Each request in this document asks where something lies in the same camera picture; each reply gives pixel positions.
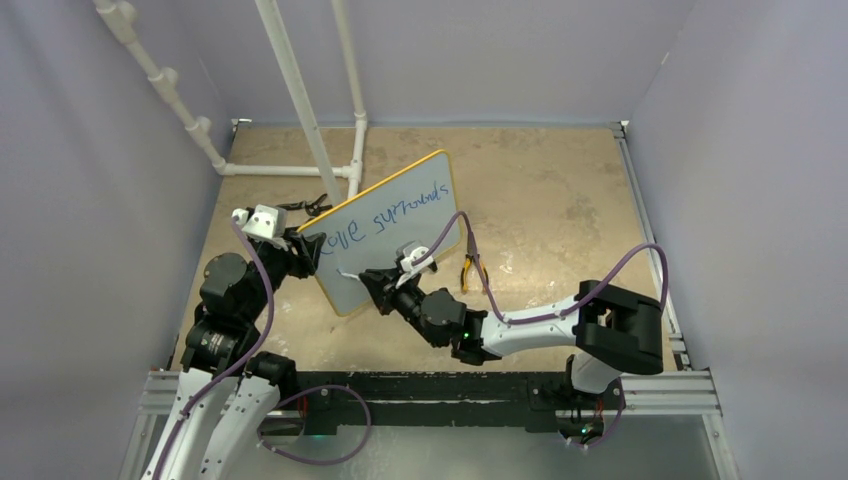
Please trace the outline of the blue whiteboard marker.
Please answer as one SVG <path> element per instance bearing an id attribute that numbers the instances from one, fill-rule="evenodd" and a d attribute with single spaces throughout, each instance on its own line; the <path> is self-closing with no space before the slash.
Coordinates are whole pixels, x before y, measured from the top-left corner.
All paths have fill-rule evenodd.
<path id="1" fill-rule="evenodd" d="M 342 277 L 344 277 L 344 278 L 352 279 L 352 280 L 355 280 L 355 281 L 361 282 L 361 278 L 360 278 L 359 274 L 354 274 L 354 273 L 346 272 L 346 271 L 344 271 L 344 270 L 342 270 L 342 269 L 340 269 L 340 268 L 339 268 L 339 269 L 337 269 L 336 271 L 337 271 L 337 273 L 338 273 L 340 276 L 342 276 Z"/>

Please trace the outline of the yellow framed whiteboard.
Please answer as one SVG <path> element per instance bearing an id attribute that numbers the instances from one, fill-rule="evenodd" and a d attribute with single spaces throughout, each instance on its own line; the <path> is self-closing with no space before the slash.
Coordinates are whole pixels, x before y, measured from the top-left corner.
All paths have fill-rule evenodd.
<path id="1" fill-rule="evenodd" d="M 392 268 L 400 247 L 432 246 L 458 210 L 450 156 L 437 150 L 302 225 L 301 234 L 327 235 L 315 278 L 335 314 L 370 303 L 365 287 L 337 269 Z"/>

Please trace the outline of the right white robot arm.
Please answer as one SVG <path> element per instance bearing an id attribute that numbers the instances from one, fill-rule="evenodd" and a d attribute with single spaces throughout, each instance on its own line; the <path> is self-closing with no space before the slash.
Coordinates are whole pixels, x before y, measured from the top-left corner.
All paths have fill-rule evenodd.
<path id="1" fill-rule="evenodd" d="M 430 293 L 396 269 L 359 275 L 381 314 L 398 313 L 430 346 L 473 366 L 540 348 L 574 346 L 561 381 L 564 399 L 584 407 L 621 374 L 663 372 L 660 301 L 597 280 L 553 304 L 496 314 L 473 310 L 441 288 Z"/>

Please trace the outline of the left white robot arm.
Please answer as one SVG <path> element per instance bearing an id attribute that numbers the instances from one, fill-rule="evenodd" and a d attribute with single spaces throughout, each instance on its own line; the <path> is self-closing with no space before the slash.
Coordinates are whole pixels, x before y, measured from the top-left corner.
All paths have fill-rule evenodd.
<path id="1" fill-rule="evenodd" d="M 274 313 L 284 279 L 313 276 L 326 241 L 323 233 L 251 238 L 237 233 L 247 254 L 220 254 L 203 273 L 200 302 L 185 338 L 177 389 L 144 479 L 222 479 L 236 451 L 272 408 L 297 399 L 293 360 L 260 347 L 261 313 Z"/>

